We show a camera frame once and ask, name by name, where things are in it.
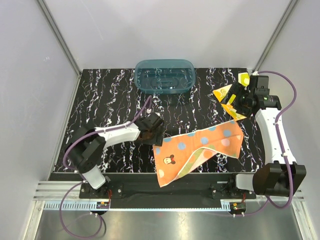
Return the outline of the yellow patterned towel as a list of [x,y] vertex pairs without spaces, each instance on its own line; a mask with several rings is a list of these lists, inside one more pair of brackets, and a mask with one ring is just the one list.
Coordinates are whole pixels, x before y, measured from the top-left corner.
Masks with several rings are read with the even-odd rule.
[[[248,87],[250,84],[250,75],[247,72],[239,73],[238,80],[234,83],[240,83],[241,85]],[[246,117],[236,113],[236,110],[233,108],[232,105],[226,104],[226,94],[229,91],[232,84],[226,85],[219,89],[213,91],[214,96],[217,98],[218,102],[221,104],[222,108],[229,114],[235,121],[243,120]]]

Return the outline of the orange polka dot towel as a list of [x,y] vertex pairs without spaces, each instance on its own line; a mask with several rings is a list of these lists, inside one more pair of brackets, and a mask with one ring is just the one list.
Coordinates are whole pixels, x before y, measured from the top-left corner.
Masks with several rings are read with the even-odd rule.
[[159,186],[165,187],[191,173],[216,154],[238,158],[244,134],[234,121],[163,139],[153,147]]

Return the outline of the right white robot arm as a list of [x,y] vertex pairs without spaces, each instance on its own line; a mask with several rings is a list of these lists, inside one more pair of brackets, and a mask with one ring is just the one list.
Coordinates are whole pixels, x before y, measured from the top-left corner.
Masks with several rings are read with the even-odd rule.
[[265,153],[262,168],[251,174],[239,173],[227,185],[232,198],[239,198],[245,190],[262,196],[292,197],[307,175],[306,167],[297,164],[286,139],[280,99],[269,92],[268,88],[250,88],[235,82],[221,101],[245,117],[254,116]]

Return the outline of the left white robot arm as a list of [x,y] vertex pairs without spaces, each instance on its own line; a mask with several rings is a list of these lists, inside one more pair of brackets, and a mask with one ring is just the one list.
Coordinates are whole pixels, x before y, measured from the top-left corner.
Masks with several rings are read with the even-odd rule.
[[81,127],[67,146],[63,161],[70,160],[75,170],[90,185],[90,192],[97,198],[103,198],[108,193],[107,180],[98,167],[103,151],[125,142],[160,147],[163,131],[164,120],[155,112],[111,127]]

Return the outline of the teal plastic basin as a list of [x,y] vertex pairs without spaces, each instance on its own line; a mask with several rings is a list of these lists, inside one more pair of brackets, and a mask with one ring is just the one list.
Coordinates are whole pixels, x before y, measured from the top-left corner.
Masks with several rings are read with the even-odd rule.
[[134,83],[145,94],[184,94],[195,85],[196,71],[185,59],[147,59],[135,66]]

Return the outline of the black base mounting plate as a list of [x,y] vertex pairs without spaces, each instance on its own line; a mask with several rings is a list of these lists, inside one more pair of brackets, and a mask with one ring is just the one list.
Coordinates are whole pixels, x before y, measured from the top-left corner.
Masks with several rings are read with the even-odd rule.
[[99,189],[83,183],[79,197],[110,199],[113,209],[223,209],[224,201],[256,198],[253,192],[235,188],[235,176],[234,173],[191,173],[161,187],[154,173],[110,173]]

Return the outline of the left connector board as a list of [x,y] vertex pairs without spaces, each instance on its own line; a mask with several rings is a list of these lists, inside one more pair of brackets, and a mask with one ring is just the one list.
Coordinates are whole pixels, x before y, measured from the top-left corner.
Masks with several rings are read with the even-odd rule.
[[107,200],[107,201],[98,201],[96,203],[96,208],[97,209],[109,209],[110,208],[110,203],[111,203],[111,200]]

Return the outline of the connector board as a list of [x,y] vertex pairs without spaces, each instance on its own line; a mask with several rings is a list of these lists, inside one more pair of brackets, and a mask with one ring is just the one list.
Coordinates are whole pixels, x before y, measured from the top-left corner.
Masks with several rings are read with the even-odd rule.
[[247,208],[247,206],[246,206],[245,202],[233,202],[231,204],[231,209],[233,211],[245,212],[246,208]]
[[111,200],[107,200],[107,201],[98,201],[96,203],[96,208],[97,209],[109,209],[110,208],[110,203],[111,203]]

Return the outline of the right connector board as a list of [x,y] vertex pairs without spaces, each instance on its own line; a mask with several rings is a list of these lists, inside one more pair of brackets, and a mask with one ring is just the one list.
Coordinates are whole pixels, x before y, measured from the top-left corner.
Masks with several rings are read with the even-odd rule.
[[247,206],[246,206],[245,202],[233,202],[231,204],[231,209],[233,211],[245,212],[246,208],[247,208]]

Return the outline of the right aluminium frame post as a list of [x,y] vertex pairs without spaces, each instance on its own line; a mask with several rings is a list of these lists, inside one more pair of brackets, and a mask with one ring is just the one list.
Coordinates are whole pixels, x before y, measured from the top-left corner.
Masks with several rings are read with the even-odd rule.
[[291,15],[293,14],[299,2],[300,2],[299,0],[290,0],[289,3],[287,4],[266,46],[264,47],[260,57],[258,58],[257,63],[254,65],[253,69],[251,70],[252,73],[259,71],[261,69],[262,65],[266,61],[269,53],[271,52],[273,46],[275,45],[277,39],[282,33],[284,27],[286,26],[287,22],[289,21]]

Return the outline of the aluminium frame post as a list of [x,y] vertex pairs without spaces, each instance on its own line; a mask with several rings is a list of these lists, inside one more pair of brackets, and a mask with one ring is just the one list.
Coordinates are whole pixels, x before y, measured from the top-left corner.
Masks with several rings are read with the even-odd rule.
[[71,68],[75,72],[75,74],[79,77],[82,73],[79,65],[77,64],[70,48],[65,41],[58,24],[55,21],[53,14],[51,13],[47,3],[45,0],[35,0],[37,5],[39,6],[40,11],[42,12],[47,24],[49,25],[54,37],[56,38],[61,50],[63,51],[65,57],[67,58]]
[[300,2],[299,0],[290,0],[289,3],[287,4],[266,46],[264,47],[260,57],[258,58],[257,63],[254,65],[253,69],[251,70],[252,73],[259,71],[261,69],[262,65],[266,61],[269,53],[271,52],[273,46],[275,45],[277,39],[282,33],[284,27],[286,26],[287,22],[289,21],[291,15],[293,14],[299,2]]

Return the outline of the front aluminium rail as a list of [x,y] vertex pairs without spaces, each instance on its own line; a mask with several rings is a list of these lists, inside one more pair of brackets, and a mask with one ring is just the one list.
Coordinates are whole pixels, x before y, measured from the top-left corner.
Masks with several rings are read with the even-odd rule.
[[233,182],[175,182],[165,187],[159,187],[156,182],[146,181],[111,181],[100,189],[93,189],[88,183],[76,186],[75,182],[42,181],[38,184],[34,198],[45,200],[58,200],[71,190],[71,198],[75,199],[125,199],[131,196],[186,196],[207,197],[215,200],[222,199],[255,199],[257,196],[287,197],[289,189],[276,184],[275,188],[258,188],[257,190],[244,190],[237,188]]

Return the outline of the left aluminium frame post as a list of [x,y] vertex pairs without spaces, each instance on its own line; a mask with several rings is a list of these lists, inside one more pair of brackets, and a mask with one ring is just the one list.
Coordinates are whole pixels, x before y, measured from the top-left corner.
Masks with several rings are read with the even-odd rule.
[[51,13],[47,3],[45,0],[35,0],[37,5],[39,6],[40,11],[42,12],[47,24],[49,25],[54,37],[56,38],[61,50],[63,51],[65,57],[67,58],[71,68],[75,72],[75,74],[79,77],[82,73],[79,65],[77,64],[70,48],[65,41],[58,24],[55,21],[53,14]]

